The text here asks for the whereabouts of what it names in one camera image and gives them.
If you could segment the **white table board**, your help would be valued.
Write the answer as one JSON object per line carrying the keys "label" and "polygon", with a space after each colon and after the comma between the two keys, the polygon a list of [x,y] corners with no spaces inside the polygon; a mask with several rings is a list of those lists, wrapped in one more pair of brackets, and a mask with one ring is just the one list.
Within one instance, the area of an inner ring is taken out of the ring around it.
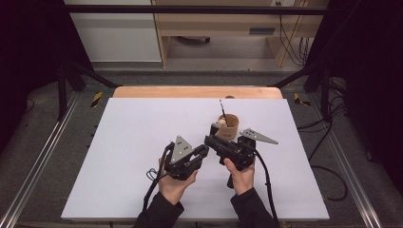
{"label": "white table board", "polygon": [[[278,141],[258,142],[255,187],[266,207],[282,220],[329,217],[290,107],[284,99],[222,99],[225,113],[236,115],[241,130],[251,128]],[[192,146],[221,114],[219,99],[108,100],[91,146],[63,210],[75,221],[133,220],[143,209],[158,165],[176,137]]]}

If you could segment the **wooden table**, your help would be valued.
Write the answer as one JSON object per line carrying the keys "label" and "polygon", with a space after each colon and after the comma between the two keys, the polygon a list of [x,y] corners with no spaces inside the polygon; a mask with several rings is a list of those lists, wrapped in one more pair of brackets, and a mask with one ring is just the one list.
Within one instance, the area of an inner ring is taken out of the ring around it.
{"label": "wooden table", "polygon": [[235,98],[282,99],[280,90],[267,86],[119,86],[113,98]]}

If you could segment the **aluminium floor rail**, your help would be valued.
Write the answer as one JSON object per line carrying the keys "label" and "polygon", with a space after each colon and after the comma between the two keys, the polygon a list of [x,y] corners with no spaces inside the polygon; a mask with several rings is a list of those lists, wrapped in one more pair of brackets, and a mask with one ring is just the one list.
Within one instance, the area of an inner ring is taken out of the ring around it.
{"label": "aluminium floor rail", "polygon": [[[308,94],[309,98],[312,101],[312,105],[316,114],[320,117],[324,117],[325,114],[322,114],[321,101],[316,95]],[[330,118],[336,116],[334,113],[338,113],[342,110],[344,104],[341,102],[341,98],[331,98],[328,100],[329,104],[325,107],[325,110],[329,111]],[[328,133],[326,135],[327,143],[329,144],[331,151],[334,154],[337,166],[340,170],[340,174],[343,177],[349,196],[351,196],[355,202],[355,206],[360,214],[365,226],[367,228],[383,228],[383,225],[378,217],[377,212],[375,211],[367,193],[365,192],[360,180],[358,179],[358,175],[354,171],[351,163],[349,162],[344,149],[338,138],[336,137],[336,133],[332,127],[328,127]]]}
{"label": "aluminium floor rail", "polygon": [[42,175],[80,97],[72,92],[60,120],[50,114],[50,98],[32,96],[32,110],[23,117],[5,153],[0,156],[0,228],[12,228]]}

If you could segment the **person's left hand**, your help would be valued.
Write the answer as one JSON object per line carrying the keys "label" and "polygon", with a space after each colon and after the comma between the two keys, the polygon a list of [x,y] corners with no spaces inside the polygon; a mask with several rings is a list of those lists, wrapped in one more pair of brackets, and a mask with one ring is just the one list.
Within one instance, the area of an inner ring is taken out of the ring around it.
{"label": "person's left hand", "polygon": [[165,176],[158,182],[159,192],[172,205],[176,205],[180,202],[186,188],[196,181],[197,174],[198,171],[194,171],[186,180],[174,180],[170,176]]}

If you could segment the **person's right hand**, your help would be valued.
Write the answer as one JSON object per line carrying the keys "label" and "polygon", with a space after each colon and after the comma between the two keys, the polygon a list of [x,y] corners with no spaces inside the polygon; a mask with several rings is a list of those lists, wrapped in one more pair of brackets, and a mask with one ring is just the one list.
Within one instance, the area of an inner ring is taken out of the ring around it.
{"label": "person's right hand", "polygon": [[255,164],[239,171],[230,159],[224,160],[224,165],[230,172],[235,193],[240,196],[254,187]]}

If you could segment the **black curtain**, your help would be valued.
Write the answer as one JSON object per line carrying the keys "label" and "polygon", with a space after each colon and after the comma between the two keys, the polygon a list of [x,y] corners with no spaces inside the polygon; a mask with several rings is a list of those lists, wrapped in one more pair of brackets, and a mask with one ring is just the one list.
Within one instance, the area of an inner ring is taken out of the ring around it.
{"label": "black curtain", "polygon": [[361,139],[403,195],[403,0],[330,0],[328,8],[308,60],[340,35],[330,75],[345,80]]}
{"label": "black curtain", "polygon": [[92,68],[64,0],[0,0],[0,153],[31,91],[57,80],[63,62]]}

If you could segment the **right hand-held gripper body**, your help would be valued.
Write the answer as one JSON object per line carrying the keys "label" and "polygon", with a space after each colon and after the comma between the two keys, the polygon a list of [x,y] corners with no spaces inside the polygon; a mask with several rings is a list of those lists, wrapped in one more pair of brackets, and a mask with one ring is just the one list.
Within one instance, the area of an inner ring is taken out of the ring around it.
{"label": "right hand-held gripper body", "polygon": [[256,142],[278,144],[278,141],[251,128],[242,130],[236,142],[218,138],[218,156],[220,157],[220,164],[224,164],[224,160],[229,159],[238,171],[249,167],[258,154]]}

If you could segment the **yellow black tape marker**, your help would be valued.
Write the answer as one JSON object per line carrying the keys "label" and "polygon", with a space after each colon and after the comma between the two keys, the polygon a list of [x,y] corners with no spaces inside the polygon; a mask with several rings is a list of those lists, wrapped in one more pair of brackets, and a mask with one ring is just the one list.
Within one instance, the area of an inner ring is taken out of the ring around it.
{"label": "yellow black tape marker", "polygon": [[304,102],[300,99],[298,93],[294,93],[294,101],[296,105],[311,106],[310,102]]}
{"label": "yellow black tape marker", "polygon": [[92,103],[91,103],[90,107],[96,107],[97,104],[99,103],[99,101],[100,101],[102,95],[103,95],[103,92],[102,92],[102,91],[97,92],[97,93],[94,95],[94,98],[93,98],[93,100],[92,100]]}

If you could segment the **tan bear pen holder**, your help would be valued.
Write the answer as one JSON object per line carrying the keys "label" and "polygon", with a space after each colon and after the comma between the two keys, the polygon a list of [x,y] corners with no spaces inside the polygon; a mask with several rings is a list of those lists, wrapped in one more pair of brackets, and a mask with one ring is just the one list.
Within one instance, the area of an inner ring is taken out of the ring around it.
{"label": "tan bear pen holder", "polygon": [[238,134],[239,118],[234,114],[225,114],[219,116],[217,124],[220,126],[216,136],[232,141]]}

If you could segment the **white cabinet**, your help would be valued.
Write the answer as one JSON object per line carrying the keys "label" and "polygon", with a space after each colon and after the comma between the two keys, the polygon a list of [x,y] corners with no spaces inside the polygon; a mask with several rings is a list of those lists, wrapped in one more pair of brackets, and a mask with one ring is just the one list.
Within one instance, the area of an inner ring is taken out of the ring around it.
{"label": "white cabinet", "polygon": [[71,13],[91,62],[160,62],[152,13]]}

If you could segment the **black metal stand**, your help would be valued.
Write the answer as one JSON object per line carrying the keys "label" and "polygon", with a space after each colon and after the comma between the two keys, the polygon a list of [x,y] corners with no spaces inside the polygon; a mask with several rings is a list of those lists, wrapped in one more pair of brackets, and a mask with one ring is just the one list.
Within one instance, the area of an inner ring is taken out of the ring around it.
{"label": "black metal stand", "polygon": [[329,102],[330,73],[327,64],[323,61],[313,61],[311,64],[305,66],[291,76],[274,83],[271,87],[282,88],[302,76],[308,77],[303,86],[303,89],[306,92],[313,92],[318,86],[321,86],[320,114],[324,120],[329,123],[332,120]]}
{"label": "black metal stand", "polygon": [[119,87],[118,84],[109,81],[107,78],[96,73],[93,69],[76,62],[62,63],[56,73],[59,98],[59,121],[67,115],[67,84],[69,84],[74,91],[83,91],[86,88],[86,84],[82,75],[86,75],[98,83],[110,88]]}

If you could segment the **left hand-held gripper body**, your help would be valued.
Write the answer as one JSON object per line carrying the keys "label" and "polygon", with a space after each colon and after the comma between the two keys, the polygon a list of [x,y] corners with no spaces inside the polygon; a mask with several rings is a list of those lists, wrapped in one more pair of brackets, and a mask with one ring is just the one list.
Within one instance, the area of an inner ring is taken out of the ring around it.
{"label": "left hand-held gripper body", "polygon": [[203,158],[193,156],[195,148],[182,136],[178,136],[174,144],[173,151],[169,151],[163,158],[163,176],[185,181],[195,170],[201,168]]}

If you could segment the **light wooden desk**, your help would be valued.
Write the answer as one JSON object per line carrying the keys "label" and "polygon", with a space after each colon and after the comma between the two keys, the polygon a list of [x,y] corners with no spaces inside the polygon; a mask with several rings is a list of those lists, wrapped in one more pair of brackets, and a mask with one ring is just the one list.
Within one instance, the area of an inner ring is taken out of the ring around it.
{"label": "light wooden desk", "polygon": [[[330,0],[151,0],[154,6],[230,6],[326,8]],[[312,40],[322,20],[320,15],[266,14],[184,14],[157,13],[157,28],[162,37],[246,37],[267,40],[278,67],[283,67],[297,49],[297,38]],[[275,28],[273,35],[249,35],[249,28]]]}

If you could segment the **black horizontal frame bar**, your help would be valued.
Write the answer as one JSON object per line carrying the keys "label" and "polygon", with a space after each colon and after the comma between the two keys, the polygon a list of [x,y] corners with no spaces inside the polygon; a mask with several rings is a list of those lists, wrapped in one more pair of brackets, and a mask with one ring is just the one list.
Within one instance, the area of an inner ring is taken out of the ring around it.
{"label": "black horizontal frame bar", "polygon": [[129,5],[65,5],[73,13],[184,13],[184,14],[268,14],[325,15],[327,8],[230,7],[230,6],[129,6]]}

